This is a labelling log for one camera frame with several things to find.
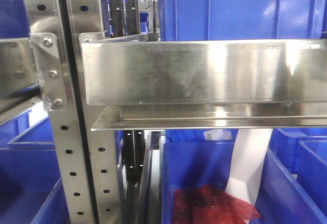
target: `metal shelf rail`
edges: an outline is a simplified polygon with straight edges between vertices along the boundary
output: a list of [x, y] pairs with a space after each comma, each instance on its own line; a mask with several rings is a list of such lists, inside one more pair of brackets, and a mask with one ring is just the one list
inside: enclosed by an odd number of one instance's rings
[[107, 0], [24, 1], [73, 224], [128, 219], [115, 130], [327, 124], [326, 40], [111, 40]]

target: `stainless steel shelf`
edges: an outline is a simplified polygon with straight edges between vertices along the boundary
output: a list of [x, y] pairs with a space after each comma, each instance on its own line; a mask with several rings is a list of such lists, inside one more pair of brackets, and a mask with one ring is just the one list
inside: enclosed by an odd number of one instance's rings
[[327, 40], [82, 44], [91, 106], [327, 102]]

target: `perforated metal post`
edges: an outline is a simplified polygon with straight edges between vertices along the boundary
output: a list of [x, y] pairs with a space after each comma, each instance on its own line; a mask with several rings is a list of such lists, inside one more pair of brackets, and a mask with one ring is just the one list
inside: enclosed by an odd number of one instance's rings
[[[47, 107], [48, 114], [71, 222], [96, 223], [92, 208], [95, 202], [92, 202], [91, 198], [94, 190], [92, 182], [88, 181], [91, 171], [84, 121], [76, 97], [79, 95], [78, 89], [73, 83], [75, 61], [74, 55], [69, 51], [71, 33], [67, 31], [69, 26], [65, 24], [67, 23], [65, 1], [24, 0], [24, 2], [29, 18], [34, 57], [38, 64], [44, 64], [42, 70], [47, 70], [39, 72], [42, 76], [39, 80], [43, 89], [43, 101], [46, 104], [49, 102], [50, 105]], [[53, 57], [59, 59], [59, 66], [56, 66], [57, 62], [49, 62]]]

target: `reflective metal surface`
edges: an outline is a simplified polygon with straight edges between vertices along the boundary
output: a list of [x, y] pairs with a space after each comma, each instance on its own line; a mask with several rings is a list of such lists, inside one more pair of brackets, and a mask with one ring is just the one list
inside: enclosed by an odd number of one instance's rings
[[0, 39], [0, 98], [37, 83], [37, 75], [28, 38]]
[[67, 97], [57, 37], [51, 33], [31, 33], [31, 41], [44, 109], [65, 110]]
[[83, 43], [89, 105], [324, 102], [326, 40]]
[[[88, 6], [89, 10], [81, 12], [80, 5]], [[91, 107], [86, 104], [84, 70], [79, 42], [81, 34], [90, 32], [99, 33], [95, 34], [95, 37], [88, 37], [92, 41], [103, 39], [102, 33], [109, 28], [108, 17], [105, 13], [107, 5], [107, 0], [67, 0], [99, 222], [121, 224], [123, 222], [123, 182], [121, 181], [122, 171], [117, 169], [114, 133], [91, 131], [94, 121], [101, 115], [105, 107]], [[108, 170], [108, 173], [101, 173], [101, 169]]]
[[[58, 79], [63, 77], [67, 108], [64, 111], [53, 111], [48, 112], [48, 114], [54, 134], [69, 216], [73, 224], [95, 223], [90, 195], [91, 188], [88, 183], [88, 154], [85, 155], [87, 145], [85, 145], [79, 121], [72, 73], [69, 67], [66, 48], [66, 33], [64, 30], [69, 26], [64, 24], [65, 0], [24, 1], [31, 32], [52, 33], [57, 37], [59, 59], [62, 68], [62, 75], [59, 75], [60, 72], [58, 71]], [[46, 41], [45, 45], [50, 46], [51, 44], [49, 41]], [[80, 193], [80, 196], [75, 196], [75, 192]]]
[[23, 100], [19, 104], [15, 104], [15, 107], [12, 109], [8, 109], [7, 111], [1, 111], [0, 110], [0, 125], [3, 123], [6, 123], [19, 115], [20, 113], [26, 111], [30, 107], [34, 106], [35, 104], [39, 103], [41, 101], [40, 95], [33, 96], [27, 100]]
[[108, 106], [94, 131], [327, 125], [327, 103]]

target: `vertical rail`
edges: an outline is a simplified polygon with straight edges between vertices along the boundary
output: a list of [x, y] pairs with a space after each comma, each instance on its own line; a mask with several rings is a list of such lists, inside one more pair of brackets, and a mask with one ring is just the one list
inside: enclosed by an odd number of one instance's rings
[[69, 25], [65, 18], [65, 0], [24, 0], [31, 29], [31, 36], [42, 33], [51, 33], [56, 39], [47, 42], [32, 42], [40, 50], [43, 48], [58, 46], [58, 54], [61, 62], [62, 73], [54, 80], [63, 79], [66, 92], [65, 108], [59, 111], [49, 111], [49, 118], [55, 139], [57, 158], [61, 177], [65, 190], [65, 196], [72, 223], [96, 223], [92, 208], [91, 192], [88, 182], [90, 163], [83, 129], [84, 121], [81, 121], [76, 100], [76, 86], [74, 86], [74, 72], [71, 64], [74, 63], [74, 53], [69, 51], [68, 45], [70, 33]]
[[[81, 100], [86, 125], [87, 141], [92, 166], [97, 213], [100, 223], [122, 223], [123, 182], [118, 170], [114, 131], [91, 131], [92, 125], [103, 112], [103, 106], [86, 103], [83, 62], [79, 37], [82, 33], [103, 33], [109, 29], [107, 0], [67, 0]], [[93, 35], [87, 41], [103, 38]]]
[[140, 33], [138, 0], [126, 0], [126, 22], [128, 35]]

